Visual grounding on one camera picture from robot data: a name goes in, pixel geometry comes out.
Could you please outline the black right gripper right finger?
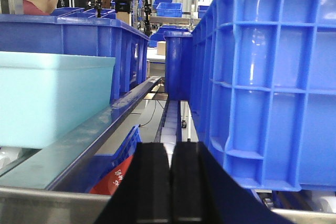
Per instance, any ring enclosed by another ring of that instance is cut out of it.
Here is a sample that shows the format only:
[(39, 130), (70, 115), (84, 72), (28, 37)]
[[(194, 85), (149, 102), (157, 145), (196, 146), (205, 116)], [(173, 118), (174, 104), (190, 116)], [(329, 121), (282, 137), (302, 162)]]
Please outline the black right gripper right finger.
[(203, 143), (175, 146), (171, 193), (173, 223), (290, 223), (241, 188)]

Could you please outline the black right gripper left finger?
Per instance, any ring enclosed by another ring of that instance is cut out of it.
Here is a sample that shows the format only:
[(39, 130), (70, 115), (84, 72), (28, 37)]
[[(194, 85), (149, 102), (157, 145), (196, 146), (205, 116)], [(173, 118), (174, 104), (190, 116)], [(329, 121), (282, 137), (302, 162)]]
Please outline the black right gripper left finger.
[(162, 143), (138, 143), (123, 182), (95, 223), (170, 223), (170, 168)]

